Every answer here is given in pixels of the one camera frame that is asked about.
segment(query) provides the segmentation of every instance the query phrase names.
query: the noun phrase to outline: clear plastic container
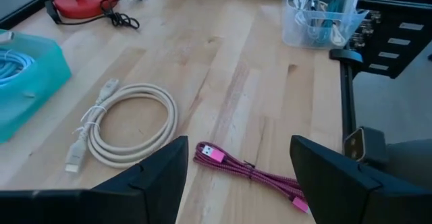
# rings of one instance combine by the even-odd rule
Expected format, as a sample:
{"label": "clear plastic container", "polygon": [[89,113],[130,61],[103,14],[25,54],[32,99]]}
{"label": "clear plastic container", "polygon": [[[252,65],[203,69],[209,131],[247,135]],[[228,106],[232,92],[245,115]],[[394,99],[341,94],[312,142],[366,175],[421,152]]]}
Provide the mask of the clear plastic container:
{"label": "clear plastic container", "polygon": [[15,32],[0,45],[25,53],[35,62],[0,86],[0,143],[7,141],[71,77],[59,45],[53,40]]}
{"label": "clear plastic container", "polygon": [[[318,1],[331,5],[333,9],[340,5],[339,0],[314,1],[314,7],[320,6]],[[311,5],[306,9],[296,9],[293,0],[283,0],[283,6],[282,39],[285,44],[314,49],[343,48],[368,13],[312,10]]]}

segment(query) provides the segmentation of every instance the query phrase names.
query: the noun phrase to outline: teal plastic box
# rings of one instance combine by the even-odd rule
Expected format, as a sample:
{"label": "teal plastic box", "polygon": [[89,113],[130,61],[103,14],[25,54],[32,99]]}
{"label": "teal plastic box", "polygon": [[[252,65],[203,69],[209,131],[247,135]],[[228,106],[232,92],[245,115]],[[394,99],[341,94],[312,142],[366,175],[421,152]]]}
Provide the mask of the teal plastic box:
{"label": "teal plastic box", "polygon": [[15,32],[2,49],[34,58],[28,69],[0,86],[0,143],[6,142],[71,77],[59,45],[51,39]]}

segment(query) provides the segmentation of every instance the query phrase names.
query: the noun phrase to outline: black power cord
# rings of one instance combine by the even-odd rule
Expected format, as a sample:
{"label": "black power cord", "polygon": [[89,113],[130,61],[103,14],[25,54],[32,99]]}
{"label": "black power cord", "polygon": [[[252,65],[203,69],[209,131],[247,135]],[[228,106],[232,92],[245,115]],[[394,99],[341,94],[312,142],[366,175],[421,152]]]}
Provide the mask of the black power cord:
{"label": "black power cord", "polygon": [[115,27],[122,27],[123,26],[123,27],[138,29],[140,27],[140,23],[138,22],[137,19],[131,18],[130,16],[128,16],[124,13],[114,12],[113,4],[117,3],[118,1],[121,1],[121,0],[112,0],[112,1],[102,0],[100,3],[102,15],[97,16],[97,17],[92,18],[92,19],[89,19],[89,20],[85,20],[83,22],[63,22],[63,21],[61,21],[61,18],[57,12],[57,9],[55,8],[52,1],[46,1],[45,7],[47,8],[47,13],[51,16],[51,18],[54,20],[54,22],[56,24],[82,25],[82,24],[87,24],[89,22],[99,20],[101,18],[109,18],[111,20],[111,23]]}

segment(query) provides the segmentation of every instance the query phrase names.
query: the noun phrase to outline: wooden table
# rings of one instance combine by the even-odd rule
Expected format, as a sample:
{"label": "wooden table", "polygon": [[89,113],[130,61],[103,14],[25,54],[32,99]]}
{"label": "wooden table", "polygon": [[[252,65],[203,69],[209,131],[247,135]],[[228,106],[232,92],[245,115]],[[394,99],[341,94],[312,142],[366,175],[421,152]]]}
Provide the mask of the wooden table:
{"label": "wooden table", "polygon": [[[15,30],[55,39],[73,77],[7,143],[0,145],[3,189],[91,188],[119,173],[90,154],[80,175],[64,171],[72,132],[109,78],[150,82],[172,93],[177,135],[188,135],[190,161],[178,223],[313,223],[274,190],[192,162],[210,141],[263,171],[294,177],[292,134],[342,147],[340,64],[326,51],[287,47],[281,0],[122,1],[138,31],[109,20],[56,26],[41,10]],[[132,99],[110,110],[103,137],[130,145],[165,121],[163,106]]]}

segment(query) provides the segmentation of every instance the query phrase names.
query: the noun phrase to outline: pink usb cable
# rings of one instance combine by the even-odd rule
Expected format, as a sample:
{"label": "pink usb cable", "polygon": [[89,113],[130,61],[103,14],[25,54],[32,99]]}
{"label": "pink usb cable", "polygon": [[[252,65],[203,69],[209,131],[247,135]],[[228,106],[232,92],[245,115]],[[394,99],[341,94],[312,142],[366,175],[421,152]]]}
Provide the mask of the pink usb cable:
{"label": "pink usb cable", "polygon": [[212,169],[231,173],[240,177],[255,180],[281,192],[292,204],[305,213],[310,213],[300,185],[295,179],[265,173],[255,169],[255,166],[240,162],[228,152],[210,142],[200,142],[196,145],[194,162]]}

